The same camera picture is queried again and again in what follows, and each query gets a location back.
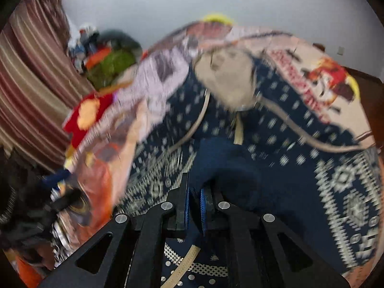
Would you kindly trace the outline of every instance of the black metal bracket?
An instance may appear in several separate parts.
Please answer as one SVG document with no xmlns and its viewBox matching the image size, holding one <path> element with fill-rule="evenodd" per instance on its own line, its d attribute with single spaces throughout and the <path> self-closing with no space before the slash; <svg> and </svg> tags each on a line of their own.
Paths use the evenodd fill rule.
<svg viewBox="0 0 384 288">
<path fill-rule="evenodd" d="M 209 186 L 202 198 L 205 236 L 226 240 L 229 287 L 349 287 L 272 214 L 244 211 Z M 186 236 L 193 217 L 189 212 L 196 207 L 201 210 L 200 202 L 190 198 L 188 174 L 183 174 L 180 187 L 165 202 L 137 217 L 116 215 L 39 288 L 160 287 L 165 239 Z"/>
</svg>

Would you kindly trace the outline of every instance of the tan strap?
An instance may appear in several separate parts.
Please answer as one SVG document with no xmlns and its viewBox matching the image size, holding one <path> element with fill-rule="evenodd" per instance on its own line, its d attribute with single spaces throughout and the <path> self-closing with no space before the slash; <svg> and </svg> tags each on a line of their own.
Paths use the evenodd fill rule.
<svg viewBox="0 0 384 288">
<path fill-rule="evenodd" d="M 193 261 L 196 259 L 198 253 L 200 252 L 200 248 L 192 245 L 186 256 L 183 258 L 179 266 L 174 270 L 171 276 L 167 279 L 167 281 L 161 285 L 161 288 L 173 288 L 177 285 L 183 275 L 188 271 L 191 267 Z"/>
<path fill-rule="evenodd" d="M 173 145 L 169 148 L 169 150 L 168 150 L 169 153 L 173 152 L 175 149 L 178 149 L 181 145 L 183 145 L 186 141 L 188 141 L 192 137 L 192 135 L 196 132 L 197 128 L 199 127 L 199 125 L 203 121 L 203 118 L 204 118 L 205 113 L 207 111 L 208 103 L 209 103 L 209 97 L 210 97 L 210 93 L 208 92 L 208 90 L 205 90 L 204 105 L 203 105 L 203 108 L 201 109 L 201 112 L 198 115 L 195 123 L 191 126 L 191 128 L 189 129 L 187 134 L 185 134 L 175 145 Z"/>
<path fill-rule="evenodd" d="M 244 127 L 243 127 L 243 122 L 241 121 L 239 113 L 236 113 L 235 124 L 236 124 L 236 127 L 235 127 L 234 144 L 242 145 L 244 141 Z"/>
<path fill-rule="evenodd" d="M 271 112 L 281 118 L 284 123 L 297 135 L 303 138 L 303 141 L 308 145 L 317 148 L 323 152 L 328 153 L 345 153 L 352 152 L 355 150 L 364 150 L 364 148 L 360 145 L 352 145 L 352 146 L 335 146 L 331 144 L 326 144 L 316 140 L 312 135 L 309 135 L 306 131 L 304 131 L 301 127 L 299 127 L 295 122 L 289 117 L 289 115 L 275 102 L 262 97 L 260 94 L 258 96 L 258 103 L 268 108 Z"/>
</svg>

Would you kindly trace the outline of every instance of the metal screw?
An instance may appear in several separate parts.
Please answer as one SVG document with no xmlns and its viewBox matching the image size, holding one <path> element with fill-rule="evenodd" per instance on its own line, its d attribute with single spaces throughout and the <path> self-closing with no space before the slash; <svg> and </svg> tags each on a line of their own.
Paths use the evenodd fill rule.
<svg viewBox="0 0 384 288">
<path fill-rule="evenodd" d="M 267 213 L 263 216 L 263 219 L 268 223 L 272 223 L 275 220 L 275 216 L 273 214 Z"/>
<path fill-rule="evenodd" d="M 170 202 L 163 202 L 163 203 L 161 204 L 161 208 L 162 208 L 163 210 L 169 210 L 169 209 L 172 209 L 172 207 L 173 207 L 173 205 L 172 205 L 172 203 L 170 203 Z"/>
<path fill-rule="evenodd" d="M 218 207 L 223 210 L 228 209 L 230 206 L 231 205 L 229 204 L 229 202 L 226 201 L 221 201 L 218 203 Z"/>
<path fill-rule="evenodd" d="M 115 221 L 118 222 L 118 224 L 124 223 L 126 220 L 128 220 L 128 217 L 125 214 L 119 214 L 115 218 Z"/>
</svg>

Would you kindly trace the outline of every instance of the green fabric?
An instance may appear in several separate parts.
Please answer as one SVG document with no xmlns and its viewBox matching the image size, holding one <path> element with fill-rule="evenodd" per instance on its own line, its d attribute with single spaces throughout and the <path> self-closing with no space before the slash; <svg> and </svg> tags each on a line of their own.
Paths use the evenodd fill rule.
<svg viewBox="0 0 384 288">
<path fill-rule="evenodd" d="M 114 79 L 136 63 L 135 56 L 127 50 L 112 51 L 99 64 L 94 66 L 87 73 L 88 80 L 96 90 L 112 84 Z"/>
</svg>

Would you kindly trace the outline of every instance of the wall outlet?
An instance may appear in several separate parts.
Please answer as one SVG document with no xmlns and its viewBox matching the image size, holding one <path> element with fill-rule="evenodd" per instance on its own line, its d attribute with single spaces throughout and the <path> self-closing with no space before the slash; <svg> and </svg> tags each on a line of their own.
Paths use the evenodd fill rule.
<svg viewBox="0 0 384 288">
<path fill-rule="evenodd" d="M 337 51 L 337 55 L 344 55 L 344 48 L 342 46 L 339 46 L 339 50 Z"/>
</svg>

